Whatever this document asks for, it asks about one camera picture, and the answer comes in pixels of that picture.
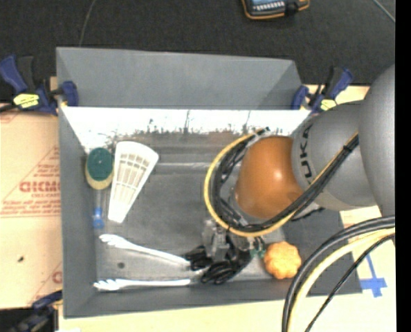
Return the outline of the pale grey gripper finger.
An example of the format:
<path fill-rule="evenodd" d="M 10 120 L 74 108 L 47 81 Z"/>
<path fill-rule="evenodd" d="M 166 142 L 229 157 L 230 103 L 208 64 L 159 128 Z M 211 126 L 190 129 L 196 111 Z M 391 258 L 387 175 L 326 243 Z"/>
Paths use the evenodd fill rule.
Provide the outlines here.
<path fill-rule="evenodd" d="M 216 233 L 214 237 L 214 244 L 215 244 L 215 259 L 225 259 L 226 253 L 229 248 L 229 244 L 227 242 L 227 234 L 226 232 L 219 232 Z"/>
<path fill-rule="evenodd" d="M 203 222 L 202 242 L 207 255 L 213 255 L 213 239 L 215 234 L 215 222 L 207 219 Z"/>

